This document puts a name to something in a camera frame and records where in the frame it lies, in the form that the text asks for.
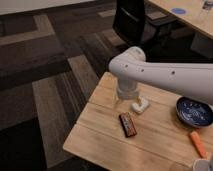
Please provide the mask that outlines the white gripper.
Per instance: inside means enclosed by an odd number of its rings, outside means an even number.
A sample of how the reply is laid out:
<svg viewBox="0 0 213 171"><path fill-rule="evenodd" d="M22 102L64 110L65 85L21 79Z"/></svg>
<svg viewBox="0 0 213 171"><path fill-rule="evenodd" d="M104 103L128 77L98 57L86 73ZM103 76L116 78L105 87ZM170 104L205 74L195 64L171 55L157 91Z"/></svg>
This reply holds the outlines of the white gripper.
<svg viewBox="0 0 213 171"><path fill-rule="evenodd" d="M120 99L117 96L115 97L115 108L121 103L121 99L134 99L138 96L137 83L129 79L118 79L117 95ZM140 96L136 98L136 103L142 106L143 103Z"/></svg>

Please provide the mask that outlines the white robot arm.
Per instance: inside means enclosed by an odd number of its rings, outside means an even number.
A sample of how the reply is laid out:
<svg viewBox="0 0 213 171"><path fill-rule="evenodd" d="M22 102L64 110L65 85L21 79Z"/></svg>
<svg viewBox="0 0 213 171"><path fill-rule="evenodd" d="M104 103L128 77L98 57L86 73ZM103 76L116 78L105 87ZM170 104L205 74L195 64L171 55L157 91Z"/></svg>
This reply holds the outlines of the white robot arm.
<svg viewBox="0 0 213 171"><path fill-rule="evenodd" d="M132 46L109 62L117 78L117 95L133 99L145 83L213 106L213 64L147 62L144 51Z"/></svg>

